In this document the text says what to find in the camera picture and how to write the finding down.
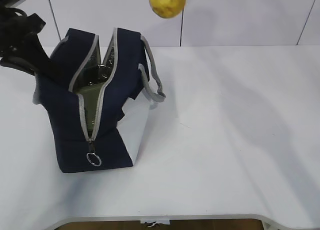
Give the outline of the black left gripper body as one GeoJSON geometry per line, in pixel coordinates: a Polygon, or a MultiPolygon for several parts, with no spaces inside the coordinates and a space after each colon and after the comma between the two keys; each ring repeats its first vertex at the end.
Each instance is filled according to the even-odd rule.
{"type": "Polygon", "coordinates": [[[37,36],[46,22],[37,14],[27,15],[17,8],[0,8],[0,56],[16,48],[26,38],[37,36]]]}

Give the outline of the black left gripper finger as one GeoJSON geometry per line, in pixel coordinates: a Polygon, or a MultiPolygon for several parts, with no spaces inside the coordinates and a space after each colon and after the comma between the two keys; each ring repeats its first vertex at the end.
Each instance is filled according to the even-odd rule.
{"type": "Polygon", "coordinates": [[[22,71],[30,75],[35,74],[34,58],[28,55],[1,54],[0,65],[22,71]]]}
{"type": "Polygon", "coordinates": [[[45,53],[37,35],[28,35],[23,40],[23,58],[37,73],[52,80],[59,79],[59,68],[45,53]]]}

